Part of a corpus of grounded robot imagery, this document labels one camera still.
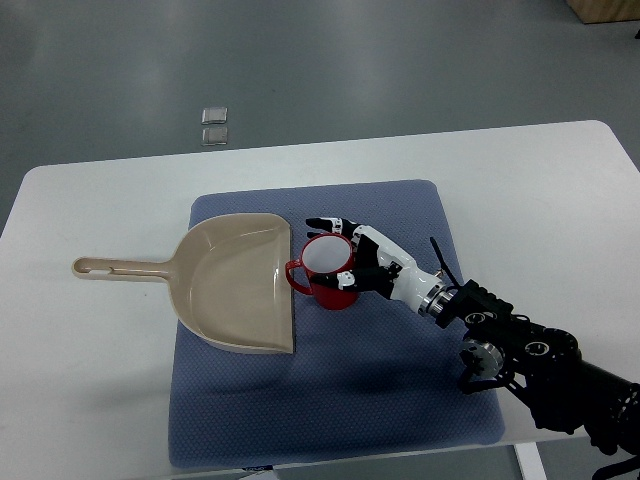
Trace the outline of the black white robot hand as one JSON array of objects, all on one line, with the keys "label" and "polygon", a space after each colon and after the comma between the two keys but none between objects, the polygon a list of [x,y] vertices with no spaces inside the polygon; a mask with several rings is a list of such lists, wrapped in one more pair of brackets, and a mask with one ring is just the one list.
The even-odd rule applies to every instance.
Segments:
[{"label": "black white robot hand", "polygon": [[413,256],[375,228],[338,217],[309,218],[306,225],[312,229],[310,238],[326,231],[350,241],[355,264],[338,275],[340,289],[375,291],[421,316],[440,314],[451,299],[439,277],[421,270]]}]

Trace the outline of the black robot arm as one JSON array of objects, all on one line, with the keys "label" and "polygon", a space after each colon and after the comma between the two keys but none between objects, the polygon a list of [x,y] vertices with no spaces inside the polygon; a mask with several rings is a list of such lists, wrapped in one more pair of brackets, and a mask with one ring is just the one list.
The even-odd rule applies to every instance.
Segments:
[{"label": "black robot arm", "polygon": [[505,388],[537,428],[568,435],[584,429],[603,454],[629,453],[598,469],[596,479],[638,471],[639,386],[586,362],[572,334],[514,313],[473,280],[439,289],[422,310],[441,328],[455,320],[466,328],[457,382],[463,393]]}]

